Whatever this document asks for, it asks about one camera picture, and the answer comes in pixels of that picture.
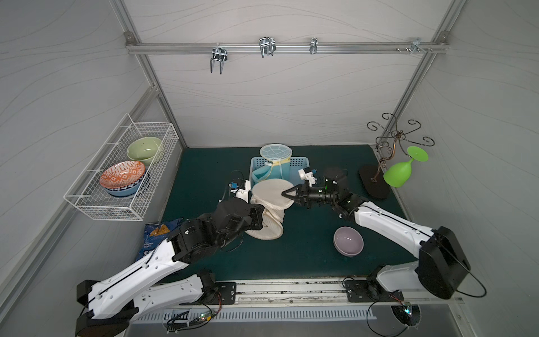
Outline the cream mesh laundry bag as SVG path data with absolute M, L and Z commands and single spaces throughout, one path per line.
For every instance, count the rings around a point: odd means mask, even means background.
M 269 179 L 254 185 L 251 190 L 251 203 L 265 207 L 262 212 L 262 229 L 248 230 L 246 234 L 257 240 L 276 240 L 284 234 L 283 222 L 286 209 L 294 201 L 282 196 L 282 192 L 293 188 L 294 185 L 283 179 Z

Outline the teal mesh laundry bag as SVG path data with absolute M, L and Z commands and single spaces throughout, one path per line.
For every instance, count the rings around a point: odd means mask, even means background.
M 262 166 L 253 170 L 251 180 L 254 183 L 269 179 L 289 179 L 292 149 L 283 144 L 268 144 L 261 147 Z

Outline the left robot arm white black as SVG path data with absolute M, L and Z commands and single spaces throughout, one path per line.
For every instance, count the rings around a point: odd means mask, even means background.
M 261 204 L 233 197 L 213 213 L 184 220 L 147 256 L 103 281 L 84 280 L 77 286 L 83 311 L 77 336 L 116 336 L 140 316 L 169 305 L 195 303 L 217 292 L 208 270 L 160 285 L 165 277 L 212 256 L 240 234 L 261 230 Z

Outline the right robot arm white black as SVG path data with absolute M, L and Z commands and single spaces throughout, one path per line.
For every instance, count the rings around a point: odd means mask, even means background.
M 322 186 L 304 181 L 282 191 L 282 196 L 307 208 L 328 204 L 341 218 L 388 238 L 413 255 L 416 260 L 412 263 L 385 265 L 372 272 L 376 286 L 386 292 L 422 287 L 448 300 L 471 273 L 452 230 L 421 226 L 387 212 L 352 192 L 347 175 L 339 168 L 326 170 Z

